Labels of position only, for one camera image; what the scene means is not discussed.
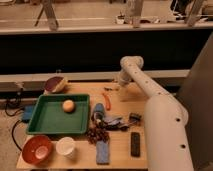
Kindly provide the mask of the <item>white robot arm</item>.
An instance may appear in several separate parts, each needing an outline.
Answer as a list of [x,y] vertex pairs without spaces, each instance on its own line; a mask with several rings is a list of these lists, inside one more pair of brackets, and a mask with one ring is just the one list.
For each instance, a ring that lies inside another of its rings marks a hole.
[[149,171],[194,171],[185,126],[185,107],[141,68],[141,56],[120,60],[118,84],[126,87],[133,80],[148,96],[144,107],[144,128]]

